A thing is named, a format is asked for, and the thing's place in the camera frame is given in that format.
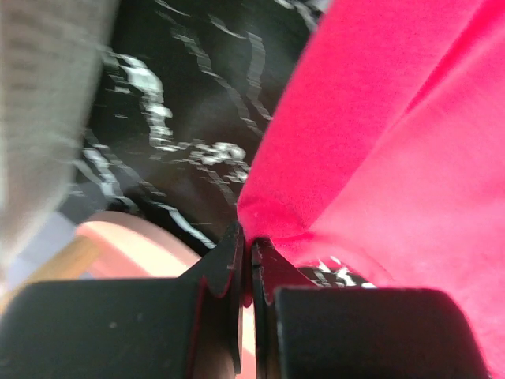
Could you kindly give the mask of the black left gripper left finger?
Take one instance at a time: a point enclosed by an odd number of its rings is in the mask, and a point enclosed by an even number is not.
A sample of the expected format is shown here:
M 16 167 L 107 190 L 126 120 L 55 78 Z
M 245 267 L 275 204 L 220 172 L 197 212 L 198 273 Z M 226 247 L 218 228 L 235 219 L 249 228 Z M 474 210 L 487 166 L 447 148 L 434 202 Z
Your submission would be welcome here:
M 244 235 L 176 278 L 40 281 L 1 319 L 4 378 L 233 378 Z

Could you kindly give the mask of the red t shirt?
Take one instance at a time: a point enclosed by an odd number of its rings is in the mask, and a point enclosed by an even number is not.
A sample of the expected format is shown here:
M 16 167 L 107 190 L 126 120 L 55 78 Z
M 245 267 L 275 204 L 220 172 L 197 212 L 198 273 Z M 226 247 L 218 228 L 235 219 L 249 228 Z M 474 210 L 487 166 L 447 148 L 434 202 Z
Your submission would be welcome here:
M 333 2 L 238 219 L 295 265 L 448 293 L 503 377 L 503 2 Z

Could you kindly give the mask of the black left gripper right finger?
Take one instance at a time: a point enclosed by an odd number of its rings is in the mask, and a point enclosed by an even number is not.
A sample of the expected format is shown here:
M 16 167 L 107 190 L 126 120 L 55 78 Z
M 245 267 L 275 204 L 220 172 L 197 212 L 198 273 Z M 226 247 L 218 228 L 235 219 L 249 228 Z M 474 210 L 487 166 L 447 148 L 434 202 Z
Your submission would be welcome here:
M 443 292 L 319 287 L 266 239 L 251 254 L 259 378 L 488 376 Z

